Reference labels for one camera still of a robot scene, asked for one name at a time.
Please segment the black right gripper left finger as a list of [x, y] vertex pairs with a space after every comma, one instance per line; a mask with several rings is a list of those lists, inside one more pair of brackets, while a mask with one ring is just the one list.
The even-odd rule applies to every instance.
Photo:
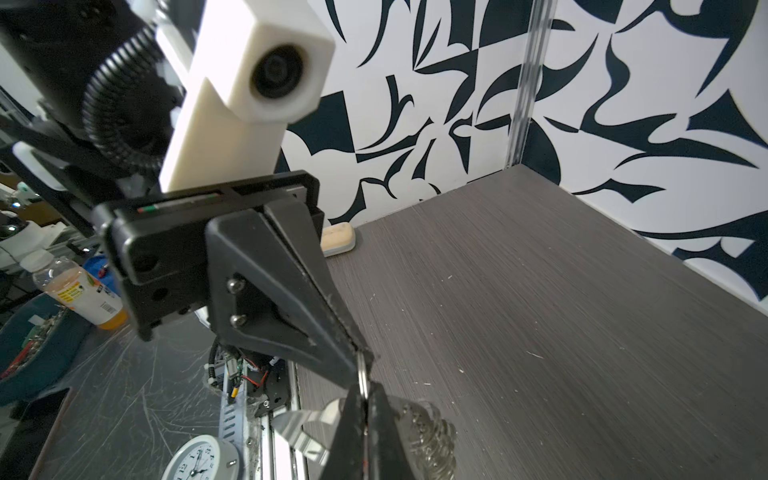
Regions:
[[360, 387], [350, 388], [321, 480], [363, 480], [366, 471], [367, 402]]

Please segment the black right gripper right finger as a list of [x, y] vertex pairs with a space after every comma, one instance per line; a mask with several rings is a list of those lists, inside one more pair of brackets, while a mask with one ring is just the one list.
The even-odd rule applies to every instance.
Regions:
[[368, 467], [373, 480], [413, 479], [395, 421], [394, 410], [380, 383], [370, 384], [367, 400]]

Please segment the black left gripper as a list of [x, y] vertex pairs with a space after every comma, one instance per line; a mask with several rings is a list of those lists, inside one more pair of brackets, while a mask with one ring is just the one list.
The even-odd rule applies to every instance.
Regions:
[[[323, 256], [319, 193], [319, 180], [297, 171], [96, 206], [92, 223], [138, 336], [149, 341], [164, 318], [204, 305], [210, 287], [225, 344], [356, 384], [374, 354]], [[298, 200], [278, 200], [287, 195]]]

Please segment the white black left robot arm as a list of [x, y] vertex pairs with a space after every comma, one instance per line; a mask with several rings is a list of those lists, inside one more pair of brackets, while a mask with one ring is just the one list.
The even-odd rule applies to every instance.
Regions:
[[304, 1], [5, 1], [1, 39], [70, 131], [137, 332], [203, 305], [226, 344], [359, 386], [373, 360], [320, 247], [319, 183], [277, 173], [334, 40]]

